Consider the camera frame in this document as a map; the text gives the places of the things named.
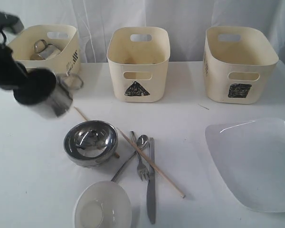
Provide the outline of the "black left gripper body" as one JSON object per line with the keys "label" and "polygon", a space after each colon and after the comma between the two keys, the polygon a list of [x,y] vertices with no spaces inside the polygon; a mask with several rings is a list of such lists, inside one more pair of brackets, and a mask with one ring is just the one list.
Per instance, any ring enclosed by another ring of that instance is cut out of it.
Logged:
{"label": "black left gripper body", "polygon": [[56,76],[45,68],[36,68],[28,72],[25,84],[13,91],[16,101],[23,105],[36,105],[45,101],[56,86]]}

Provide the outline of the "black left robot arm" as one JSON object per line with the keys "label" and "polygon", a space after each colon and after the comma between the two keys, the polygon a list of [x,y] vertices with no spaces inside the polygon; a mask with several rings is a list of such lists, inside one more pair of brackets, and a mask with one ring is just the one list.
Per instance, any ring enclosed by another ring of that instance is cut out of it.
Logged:
{"label": "black left robot arm", "polygon": [[0,88],[13,92],[15,100],[23,105],[44,102],[56,87],[54,73],[45,68],[27,70],[12,58],[12,49],[0,43]]}

